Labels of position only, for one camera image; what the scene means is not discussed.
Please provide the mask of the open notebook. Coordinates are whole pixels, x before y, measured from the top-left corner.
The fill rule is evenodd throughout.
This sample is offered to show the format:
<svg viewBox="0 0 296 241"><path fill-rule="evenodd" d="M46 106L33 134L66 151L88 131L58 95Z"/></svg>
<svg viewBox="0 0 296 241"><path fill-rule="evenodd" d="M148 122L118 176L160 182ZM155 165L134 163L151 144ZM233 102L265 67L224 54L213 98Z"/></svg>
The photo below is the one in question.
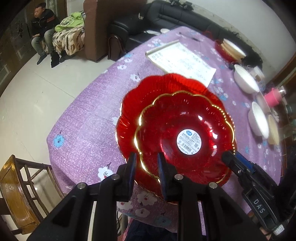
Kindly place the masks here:
<svg viewBox="0 0 296 241"><path fill-rule="evenodd" d="M165 73L176 73L208 87L216 69L190 51L179 40L146 51L145 56Z"/></svg>

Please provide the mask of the purple floral tablecloth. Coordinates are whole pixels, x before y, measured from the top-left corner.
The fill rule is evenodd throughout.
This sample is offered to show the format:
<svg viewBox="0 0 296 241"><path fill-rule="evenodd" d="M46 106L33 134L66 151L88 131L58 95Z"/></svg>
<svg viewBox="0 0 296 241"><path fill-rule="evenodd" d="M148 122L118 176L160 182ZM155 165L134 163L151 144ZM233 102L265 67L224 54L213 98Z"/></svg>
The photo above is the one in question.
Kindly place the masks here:
<svg viewBox="0 0 296 241"><path fill-rule="evenodd" d="M174 40L216 70L208 89L234 121L239 152L275 182L280 181L281 148L255 136L248 122L254 94L240 89L212 40L179 27L153 37L116 61L78 95L54 125L47 144L51 166L64 193L80 182L98 183L125 163L128 154L121 154L116 136L118 117L126 114L125 126L137 123L141 111L161 94L156 82L164 81L163 71L145 53Z"/></svg>

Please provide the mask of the large red plate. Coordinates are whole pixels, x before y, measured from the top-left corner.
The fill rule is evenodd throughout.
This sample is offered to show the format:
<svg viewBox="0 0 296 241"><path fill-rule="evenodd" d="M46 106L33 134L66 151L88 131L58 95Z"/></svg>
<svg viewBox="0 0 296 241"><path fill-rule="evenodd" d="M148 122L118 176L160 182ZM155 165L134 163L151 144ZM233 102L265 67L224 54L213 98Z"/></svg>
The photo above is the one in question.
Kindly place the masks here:
<svg viewBox="0 0 296 241"><path fill-rule="evenodd" d="M226 111L218 96L213 94L201 82L185 78L179 74L155 75L143 79L136 88L125 95L121 103L121 113L116 125L116 141L122 155L128 158L132 152L137 154L136 184L158 197L162 194L160 180L157 181L140 170L139 156L134 145L134 134L142 110L152 104L161 94L172 94L176 91L201 94Z"/></svg>

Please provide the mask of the black leather sofa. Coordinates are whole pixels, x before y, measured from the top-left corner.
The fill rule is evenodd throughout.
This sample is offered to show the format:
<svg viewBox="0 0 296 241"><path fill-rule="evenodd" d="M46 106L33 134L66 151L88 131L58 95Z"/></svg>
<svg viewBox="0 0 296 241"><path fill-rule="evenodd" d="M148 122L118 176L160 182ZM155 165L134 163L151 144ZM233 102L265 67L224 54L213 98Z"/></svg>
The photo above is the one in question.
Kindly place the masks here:
<svg viewBox="0 0 296 241"><path fill-rule="evenodd" d="M108 27L108 58L116 61L134 48L153 37L148 31L173 30L188 27L214 41L227 39L236 44L245 54L242 62L252 67L263 66L262 58L238 33L227 30L214 21L193 12L191 6L153 1L146 4L138 14L123 16Z"/></svg>

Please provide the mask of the wooden chair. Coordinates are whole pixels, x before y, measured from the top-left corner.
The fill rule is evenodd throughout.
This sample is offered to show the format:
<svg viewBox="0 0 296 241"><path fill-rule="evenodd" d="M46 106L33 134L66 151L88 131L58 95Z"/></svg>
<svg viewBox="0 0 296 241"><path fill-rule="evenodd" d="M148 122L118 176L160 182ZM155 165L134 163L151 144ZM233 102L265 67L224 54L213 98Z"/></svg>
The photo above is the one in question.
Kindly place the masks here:
<svg viewBox="0 0 296 241"><path fill-rule="evenodd" d="M10 215L17 229L13 235L32 233L44 220L36 203L46 215L48 209L37 193L33 180L46 171L58 195L64 194L51 165L23 160L11 155L1 169L1 215Z"/></svg>

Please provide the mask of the black gadgets on sofa back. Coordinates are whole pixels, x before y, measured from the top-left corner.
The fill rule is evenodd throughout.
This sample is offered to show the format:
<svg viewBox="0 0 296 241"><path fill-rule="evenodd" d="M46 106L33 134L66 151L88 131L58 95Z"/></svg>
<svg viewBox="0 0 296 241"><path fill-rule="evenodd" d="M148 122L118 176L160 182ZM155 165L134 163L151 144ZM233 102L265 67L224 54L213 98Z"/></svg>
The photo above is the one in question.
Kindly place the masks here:
<svg viewBox="0 0 296 241"><path fill-rule="evenodd" d="M180 0L169 0L171 6L180 6L182 9L186 11L193 10L193 4L189 1L180 1Z"/></svg>

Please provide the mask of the white paper bowl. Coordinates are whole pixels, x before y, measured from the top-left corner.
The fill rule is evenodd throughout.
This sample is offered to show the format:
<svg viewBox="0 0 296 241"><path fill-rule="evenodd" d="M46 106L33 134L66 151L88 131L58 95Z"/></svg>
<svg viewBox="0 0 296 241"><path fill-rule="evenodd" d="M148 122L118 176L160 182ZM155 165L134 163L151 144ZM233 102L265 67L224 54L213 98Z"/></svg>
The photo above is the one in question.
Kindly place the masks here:
<svg viewBox="0 0 296 241"><path fill-rule="evenodd" d="M265 139L269 136L268 122L265 114L257 102L253 101L248 112L248 121L251 130L256 136Z"/></svg>
<svg viewBox="0 0 296 241"><path fill-rule="evenodd" d="M259 92L255 79L246 69L238 64L234 65L234 80L245 93L253 94Z"/></svg>
<svg viewBox="0 0 296 241"><path fill-rule="evenodd" d="M258 103L258 105L260 106L264 114L271 113L271 109L267 104L266 99L264 98L264 95L261 92L257 93L255 98L256 98L256 102Z"/></svg>

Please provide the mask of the bottle with pink knit sleeve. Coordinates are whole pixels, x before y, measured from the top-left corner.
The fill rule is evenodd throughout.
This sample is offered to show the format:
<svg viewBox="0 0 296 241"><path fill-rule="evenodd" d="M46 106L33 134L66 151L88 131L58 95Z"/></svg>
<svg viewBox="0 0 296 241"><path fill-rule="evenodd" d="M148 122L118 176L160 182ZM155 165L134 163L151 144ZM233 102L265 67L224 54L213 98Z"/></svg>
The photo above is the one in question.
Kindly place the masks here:
<svg viewBox="0 0 296 241"><path fill-rule="evenodd" d="M272 88L270 92L264 96L264 99L266 100L268 106L272 108L280 104L286 93L287 92L283 86L280 86L279 88Z"/></svg>

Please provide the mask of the beige plastic bowl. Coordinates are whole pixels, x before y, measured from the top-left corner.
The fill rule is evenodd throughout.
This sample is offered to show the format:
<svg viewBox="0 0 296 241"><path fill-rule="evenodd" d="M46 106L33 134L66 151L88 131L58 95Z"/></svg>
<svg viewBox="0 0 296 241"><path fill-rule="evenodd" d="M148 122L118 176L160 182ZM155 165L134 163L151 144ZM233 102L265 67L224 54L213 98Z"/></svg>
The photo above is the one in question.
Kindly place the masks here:
<svg viewBox="0 0 296 241"><path fill-rule="evenodd" d="M270 145L279 145L280 137L278 133L278 127L274 117L271 114L268 115L268 127L269 127L268 143Z"/></svg>

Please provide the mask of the red plate with gold rim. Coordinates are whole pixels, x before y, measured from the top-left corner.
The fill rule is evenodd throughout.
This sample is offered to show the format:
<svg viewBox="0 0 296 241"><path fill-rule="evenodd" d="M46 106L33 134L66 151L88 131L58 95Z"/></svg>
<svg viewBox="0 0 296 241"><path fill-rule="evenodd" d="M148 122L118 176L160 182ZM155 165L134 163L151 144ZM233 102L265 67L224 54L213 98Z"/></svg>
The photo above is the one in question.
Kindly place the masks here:
<svg viewBox="0 0 296 241"><path fill-rule="evenodd" d="M230 169L222 153L236 152L235 126L229 114L208 97L176 91L161 94L139 115L134 134L139 168L159 181L157 154L191 180L224 185Z"/></svg>

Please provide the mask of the seated man in black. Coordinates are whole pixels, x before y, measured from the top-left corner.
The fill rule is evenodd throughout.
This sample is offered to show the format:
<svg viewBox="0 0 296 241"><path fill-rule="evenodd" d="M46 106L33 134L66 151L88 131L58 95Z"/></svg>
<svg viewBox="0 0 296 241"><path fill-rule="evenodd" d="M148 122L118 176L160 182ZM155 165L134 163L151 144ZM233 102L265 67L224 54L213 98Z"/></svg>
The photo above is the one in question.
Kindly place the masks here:
<svg viewBox="0 0 296 241"><path fill-rule="evenodd" d="M33 34L31 45L40 56L37 65L39 65L47 56L41 46L42 40L45 41L49 54L51 55L51 67L54 68L59 65L60 57L53 46L53 35L55 33L55 27L58 24L58 18L51 9L46 8L46 3L40 3L35 7L34 18L31 21Z"/></svg>

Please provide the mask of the stack of bowls on red plate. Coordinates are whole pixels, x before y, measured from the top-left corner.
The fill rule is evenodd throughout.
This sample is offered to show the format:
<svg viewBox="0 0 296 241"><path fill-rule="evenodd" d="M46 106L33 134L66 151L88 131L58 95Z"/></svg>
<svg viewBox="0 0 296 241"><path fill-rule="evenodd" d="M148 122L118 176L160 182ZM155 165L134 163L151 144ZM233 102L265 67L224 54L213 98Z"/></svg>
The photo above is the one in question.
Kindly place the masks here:
<svg viewBox="0 0 296 241"><path fill-rule="evenodd" d="M215 40L215 49L229 63L241 63L246 54L228 39Z"/></svg>

